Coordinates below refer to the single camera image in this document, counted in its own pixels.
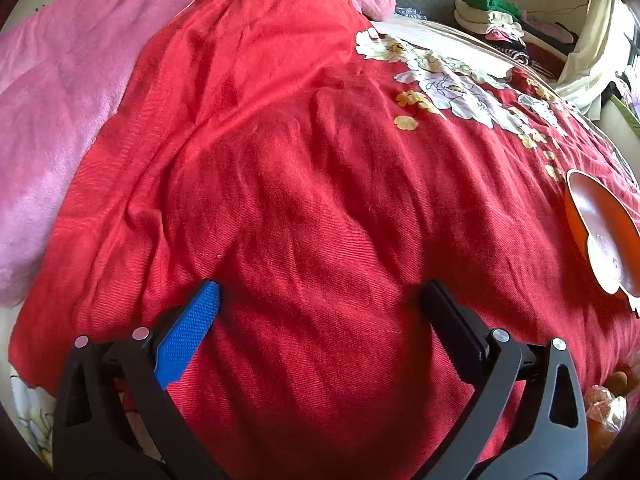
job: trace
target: red blanket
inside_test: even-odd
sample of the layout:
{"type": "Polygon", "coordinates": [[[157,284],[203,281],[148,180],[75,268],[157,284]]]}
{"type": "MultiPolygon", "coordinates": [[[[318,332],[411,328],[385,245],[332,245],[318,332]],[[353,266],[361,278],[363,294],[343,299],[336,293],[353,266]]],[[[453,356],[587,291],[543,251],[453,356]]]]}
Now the red blanket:
{"type": "Polygon", "coordinates": [[[197,0],[150,41],[18,318],[27,383],[55,392],[76,336],[126,336],[212,278],[220,314],[170,393],[231,477],[403,479],[471,394],[419,283],[562,336],[583,386],[626,357],[639,325],[562,205],[579,168],[639,219],[606,143],[524,72],[510,88],[367,27],[349,0],[197,0]]]}

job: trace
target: floral pattern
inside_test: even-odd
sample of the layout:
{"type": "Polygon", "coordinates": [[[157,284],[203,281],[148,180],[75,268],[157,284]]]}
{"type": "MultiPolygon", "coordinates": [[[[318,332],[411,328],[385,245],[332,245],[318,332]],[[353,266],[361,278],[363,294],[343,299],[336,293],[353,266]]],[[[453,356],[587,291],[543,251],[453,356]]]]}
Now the floral pattern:
{"type": "Polygon", "coordinates": [[[55,399],[42,388],[28,388],[14,371],[11,387],[22,435],[33,451],[51,465],[55,399]]]}
{"type": "Polygon", "coordinates": [[[444,120],[447,118],[444,114],[436,108],[431,101],[427,99],[424,94],[420,92],[414,92],[413,90],[409,90],[408,92],[402,92],[396,96],[396,102],[401,106],[405,107],[407,105],[417,105],[418,108],[422,110],[427,110],[432,114],[438,114],[444,120]]]}
{"type": "Polygon", "coordinates": [[[418,121],[407,115],[400,115],[395,118],[394,123],[400,130],[415,130],[418,127],[418,121]]]}
{"type": "MultiPolygon", "coordinates": [[[[564,114],[562,101],[535,80],[527,78],[526,83],[533,88],[539,98],[524,94],[481,70],[472,69],[459,60],[414,47],[390,35],[380,37],[374,28],[356,34],[355,49],[365,59],[406,63],[409,70],[398,73],[395,80],[404,84],[418,83],[420,90],[424,93],[406,91],[398,94],[396,102],[399,106],[417,105],[418,108],[431,113],[437,110],[444,120],[446,116],[441,110],[450,110],[456,117],[475,120],[490,129],[497,124],[501,129],[516,135],[528,150],[536,152],[538,145],[544,144],[545,149],[541,150],[544,159],[547,162],[557,163],[556,155],[549,149],[547,136],[532,127],[529,117],[514,106],[503,107],[493,93],[481,87],[481,84],[487,84],[498,90],[513,90],[518,96],[519,105],[538,115],[560,136],[566,137],[567,133],[560,125],[552,108],[553,106],[564,114]]],[[[415,130],[418,127],[415,118],[409,116],[398,116],[394,123],[402,130],[415,130]]],[[[560,148],[553,137],[550,141],[553,147],[560,148]]],[[[545,164],[545,171],[555,181],[564,178],[562,170],[550,164],[545,164]]]]}

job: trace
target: orange bowl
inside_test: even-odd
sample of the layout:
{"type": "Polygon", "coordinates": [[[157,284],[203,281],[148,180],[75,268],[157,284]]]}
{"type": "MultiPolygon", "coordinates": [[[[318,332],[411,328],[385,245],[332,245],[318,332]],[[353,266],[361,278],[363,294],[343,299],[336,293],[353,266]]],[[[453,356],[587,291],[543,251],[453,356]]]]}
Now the orange bowl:
{"type": "Polygon", "coordinates": [[[564,208],[575,241],[600,286],[627,298],[640,318],[640,234],[625,206],[592,176],[570,170],[564,208]]]}

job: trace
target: white curtain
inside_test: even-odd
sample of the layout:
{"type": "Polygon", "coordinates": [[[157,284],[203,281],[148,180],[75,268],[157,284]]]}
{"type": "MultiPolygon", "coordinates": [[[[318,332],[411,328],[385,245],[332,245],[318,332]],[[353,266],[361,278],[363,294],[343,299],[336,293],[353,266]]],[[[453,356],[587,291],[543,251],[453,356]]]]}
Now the white curtain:
{"type": "Polygon", "coordinates": [[[621,0],[589,0],[584,29],[555,85],[592,120],[600,118],[600,94],[628,61],[625,10],[621,0]]]}

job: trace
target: pink blanket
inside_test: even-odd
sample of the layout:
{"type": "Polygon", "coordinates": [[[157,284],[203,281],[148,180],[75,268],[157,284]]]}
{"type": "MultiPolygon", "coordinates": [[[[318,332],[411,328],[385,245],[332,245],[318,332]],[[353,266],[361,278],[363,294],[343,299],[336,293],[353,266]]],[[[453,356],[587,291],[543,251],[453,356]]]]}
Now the pink blanket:
{"type": "Polygon", "coordinates": [[[58,0],[0,36],[0,304],[25,297],[145,43],[193,0],[58,0]]]}

